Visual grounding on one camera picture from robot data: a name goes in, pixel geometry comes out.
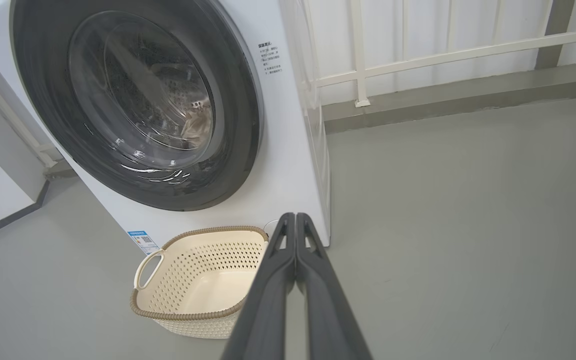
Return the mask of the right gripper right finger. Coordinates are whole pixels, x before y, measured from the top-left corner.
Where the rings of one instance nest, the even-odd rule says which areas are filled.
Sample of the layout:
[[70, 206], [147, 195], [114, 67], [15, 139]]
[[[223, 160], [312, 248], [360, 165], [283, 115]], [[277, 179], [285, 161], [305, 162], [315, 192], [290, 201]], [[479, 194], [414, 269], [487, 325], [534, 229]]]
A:
[[372, 360], [311, 217], [295, 217], [295, 275], [305, 298], [309, 360]]

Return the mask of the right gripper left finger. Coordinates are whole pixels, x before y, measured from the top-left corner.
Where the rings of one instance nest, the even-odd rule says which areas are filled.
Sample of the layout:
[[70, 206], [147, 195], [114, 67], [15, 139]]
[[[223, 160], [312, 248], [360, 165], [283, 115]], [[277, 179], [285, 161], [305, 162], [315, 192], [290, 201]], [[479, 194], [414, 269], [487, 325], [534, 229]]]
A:
[[263, 258], [223, 360], [283, 360], [286, 356], [287, 296], [295, 284], [296, 215], [283, 214]]

